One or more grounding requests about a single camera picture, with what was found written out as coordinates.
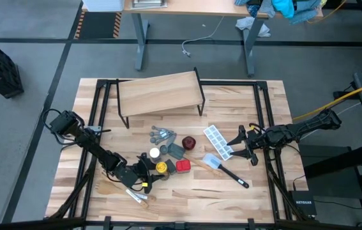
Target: gray metal desk leg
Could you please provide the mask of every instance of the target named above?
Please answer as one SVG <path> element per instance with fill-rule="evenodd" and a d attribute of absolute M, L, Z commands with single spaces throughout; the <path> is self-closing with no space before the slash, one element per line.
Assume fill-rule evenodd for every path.
<path fill-rule="evenodd" d="M 243 40 L 245 41 L 245 57 L 248 77 L 253 77 L 255 74 L 255 63 L 253 57 L 253 45 L 255 44 L 257 35 L 260 28 L 263 26 L 264 21 L 267 19 L 256 18 L 253 22 L 252 28 L 249 32 L 248 29 L 243 30 Z"/>
<path fill-rule="evenodd" d="M 141 14 L 139 13 L 132 13 L 131 16 L 134 23 L 135 34 L 137 35 L 138 40 L 135 69 L 139 71 L 142 68 L 142 60 L 144 59 L 145 41 L 149 24 L 148 20 L 141 19 Z"/>

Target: white ice cube tray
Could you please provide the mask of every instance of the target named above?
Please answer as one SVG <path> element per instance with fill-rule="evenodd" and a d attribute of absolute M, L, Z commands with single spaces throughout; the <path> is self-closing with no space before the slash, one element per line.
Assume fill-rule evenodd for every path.
<path fill-rule="evenodd" d="M 233 149 L 230 146 L 227 146 L 225 138 L 220 134 L 219 130 L 211 125 L 204 130 L 206 137 L 211 141 L 212 145 L 218 151 L 223 160 L 229 159 L 232 155 Z"/>

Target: spatula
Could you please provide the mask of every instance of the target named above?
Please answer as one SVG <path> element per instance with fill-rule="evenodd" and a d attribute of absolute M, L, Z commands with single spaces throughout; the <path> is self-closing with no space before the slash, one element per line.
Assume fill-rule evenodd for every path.
<path fill-rule="evenodd" d="M 211 166 L 213 169 L 221 169 L 223 172 L 225 172 L 226 174 L 228 174 L 231 178 L 233 178 L 234 180 L 236 180 L 239 184 L 241 184 L 243 187 L 245 188 L 249 188 L 249 184 L 247 184 L 246 182 L 244 182 L 242 179 L 240 179 L 238 176 L 236 176 L 235 174 L 233 174 L 233 172 L 230 172 L 229 170 L 227 170 L 226 168 L 224 168 L 224 166 L 220 163 L 219 158 L 215 157 L 213 154 L 211 153 L 206 153 L 206 155 L 204 156 L 203 161 Z"/>

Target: gray floor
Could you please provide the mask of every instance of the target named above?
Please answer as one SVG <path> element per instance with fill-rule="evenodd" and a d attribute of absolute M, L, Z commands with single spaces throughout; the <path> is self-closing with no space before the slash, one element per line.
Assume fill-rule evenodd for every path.
<path fill-rule="evenodd" d="M 79 0 L 2 0 L 0 38 L 67 38 Z M 212 32 L 220 17 L 143 15 L 151 23 L 149 38 L 191 39 Z M 217 40 L 240 40 L 235 17 L 226 17 Z M 318 24 L 288 25 L 285 19 L 266 22 L 270 41 L 362 42 L 362 13 L 342 10 Z M 123 15 L 120 38 L 135 38 L 129 15 Z M 28 147 L 33 128 L 55 74 L 64 44 L 0 43 L 20 67 L 25 93 L 11 100 L 0 96 L 0 218 L 10 189 Z M 187 45 L 188 58 L 179 45 L 148 45 L 144 70 L 134 70 L 136 45 L 73 44 L 57 87 L 52 107 L 71 109 L 82 77 L 152 77 L 199 69 L 207 79 L 245 79 L 243 49 L 236 45 Z M 343 90 L 355 71 L 362 70 L 362 48 L 255 47 L 256 79 L 284 81 L 292 116 L 298 116 L 332 100 L 331 92 Z M 356 102 L 345 102 L 340 112 Z M 340 115 L 342 128 L 318 131 L 302 142 L 332 146 L 362 146 L 362 108 L 356 106 Z M 60 146 L 43 131 L 34 162 L 14 221 L 43 218 Z M 353 206 L 352 199 L 327 199 Z M 362 211 L 335 204 L 317 204 L 318 219 L 326 223 L 354 225 L 362 222 Z"/>

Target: small bottle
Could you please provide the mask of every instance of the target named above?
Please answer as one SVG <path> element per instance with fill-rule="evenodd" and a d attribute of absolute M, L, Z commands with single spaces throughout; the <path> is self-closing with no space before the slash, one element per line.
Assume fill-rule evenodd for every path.
<path fill-rule="evenodd" d="M 167 180 L 169 178 L 168 167 L 165 162 L 158 163 L 155 169 L 159 174 L 164 175 L 164 177 L 161 178 L 161 180 Z"/>
<path fill-rule="evenodd" d="M 151 148 L 149 150 L 149 157 L 151 157 L 153 162 L 159 162 L 161 160 L 160 150 L 158 148 Z"/>

